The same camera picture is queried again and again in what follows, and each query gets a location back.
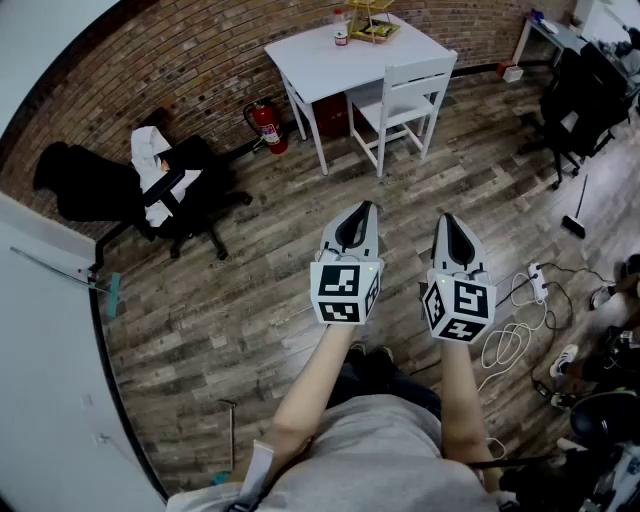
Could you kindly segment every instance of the power strip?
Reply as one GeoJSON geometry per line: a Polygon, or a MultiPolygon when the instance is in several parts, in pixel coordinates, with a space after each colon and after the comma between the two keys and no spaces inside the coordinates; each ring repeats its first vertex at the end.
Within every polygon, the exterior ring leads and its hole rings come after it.
{"type": "Polygon", "coordinates": [[[539,263],[532,263],[527,268],[529,277],[531,278],[531,284],[533,285],[533,293],[537,301],[541,301],[549,295],[544,282],[544,276],[542,275],[542,268],[539,263]]]}

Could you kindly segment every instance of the broom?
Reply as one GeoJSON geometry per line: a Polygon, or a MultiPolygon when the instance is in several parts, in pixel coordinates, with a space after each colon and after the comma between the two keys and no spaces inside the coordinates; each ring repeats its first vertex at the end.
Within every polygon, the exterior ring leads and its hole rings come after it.
{"type": "Polygon", "coordinates": [[[587,188],[587,179],[589,179],[588,174],[584,177],[582,194],[580,195],[580,202],[578,203],[578,211],[576,212],[576,216],[572,217],[571,215],[565,215],[564,217],[562,217],[562,225],[569,231],[571,231],[574,235],[583,239],[587,233],[584,229],[584,224],[582,224],[582,222],[578,220],[578,215],[580,215],[580,208],[582,207],[582,200],[584,199],[584,191],[587,188]]]}

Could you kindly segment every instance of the bottle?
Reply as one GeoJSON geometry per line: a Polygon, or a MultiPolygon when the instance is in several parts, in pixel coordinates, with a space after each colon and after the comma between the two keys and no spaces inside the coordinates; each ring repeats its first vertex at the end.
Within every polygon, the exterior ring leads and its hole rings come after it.
{"type": "Polygon", "coordinates": [[[340,9],[334,11],[333,37],[337,46],[347,46],[349,43],[349,29],[347,18],[340,9]]]}

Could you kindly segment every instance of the shoe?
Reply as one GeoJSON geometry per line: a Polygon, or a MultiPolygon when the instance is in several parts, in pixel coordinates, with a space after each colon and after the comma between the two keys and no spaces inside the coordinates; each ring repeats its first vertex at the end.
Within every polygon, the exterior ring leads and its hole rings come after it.
{"type": "Polygon", "coordinates": [[[367,347],[365,347],[362,343],[354,343],[349,347],[349,350],[355,350],[356,352],[362,352],[363,356],[367,355],[367,347]]]}
{"type": "Polygon", "coordinates": [[[379,347],[376,347],[375,350],[371,352],[371,354],[375,354],[376,352],[384,352],[389,360],[393,363],[393,352],[391,352],[391,349],[389,347],[380,345],[379,347]]]}
{"type": "Polygon", "coordinates": [[[556,378],[558,375],[563,375],[569,363],[572,363],[578,355],[577,345],[567,345],[564,347],[562,353],[554,361],[549,368],[549,375],[556,378]]]}
{"type": "Polygon", "coordinates": [[[576,403],[576,395],[562,395],[554,393],[551,397],[551,405],[561,411],[568,411],[576,403]]]}
{"type": "Polygon", "coordinates": [[[591,296],[591,309],[598,309],[611,298],[611,290],[609,286],[599,288],[591,296]]]}

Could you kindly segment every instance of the white chair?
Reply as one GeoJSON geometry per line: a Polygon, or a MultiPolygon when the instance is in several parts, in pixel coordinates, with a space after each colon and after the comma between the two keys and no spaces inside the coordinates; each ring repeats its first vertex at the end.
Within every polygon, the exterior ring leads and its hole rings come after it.
{"type": "Polygon", "coordinates": [[[378,178],[382,178],[386,142],[408,135],[420,149],[420,158],[424,160],[427,156],[438,110],[442,104],[457,57],[456,52],[450,51],[448,57],[440,59],[387,66],[383,80],[346,92],[349,132],[362,146],[373,165],[377,167],[378,178]],[[426,95],[433,93],[437,93],[437,95],[435,101],[431,103],[426,95]],[[355,130],[353,126],[354,105],[371,127],[378,132],[379,139],[377,141],[367,144],[355,130]],[[423,141],[420,142],[418,137],[422,135],[427,116],[430,116],[429,126],[423,141]],[[407,127],[407,123],[419,118],[421,120],[416,135],[407,127]],[[399,125],[402,125],[404,129],[387,137],[387,129],[399,125]],[[378,147],[377,159],[371,152],[376,146],[378,147]]]}

